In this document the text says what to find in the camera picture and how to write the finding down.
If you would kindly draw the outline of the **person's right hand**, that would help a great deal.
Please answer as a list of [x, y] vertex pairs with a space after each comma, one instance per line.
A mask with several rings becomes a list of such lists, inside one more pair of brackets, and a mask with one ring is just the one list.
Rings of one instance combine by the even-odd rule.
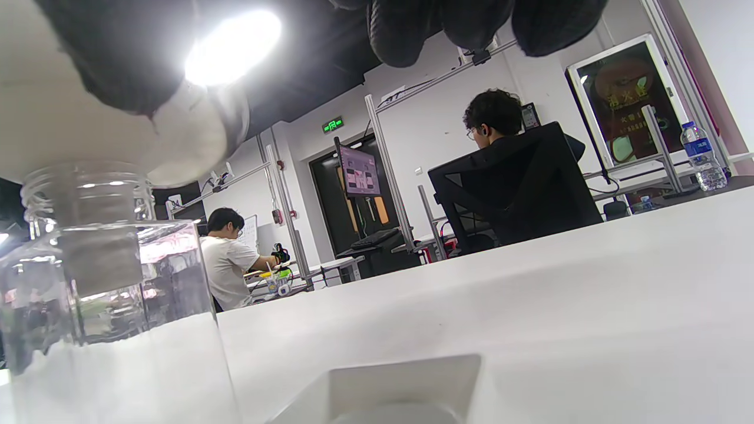
[[[37, 1], [60, 50], [102, 104], [151, 117], [185, 80], [183, 61], [221, 21], [256, 1]], [[417, 62], [432, 26], [451, 43], [479, 51], [506, 22], [525, 55], [544, 57], [594, 30], [606, 1], [334, 1], [365, 11], [372, 51], [383, 64]]]

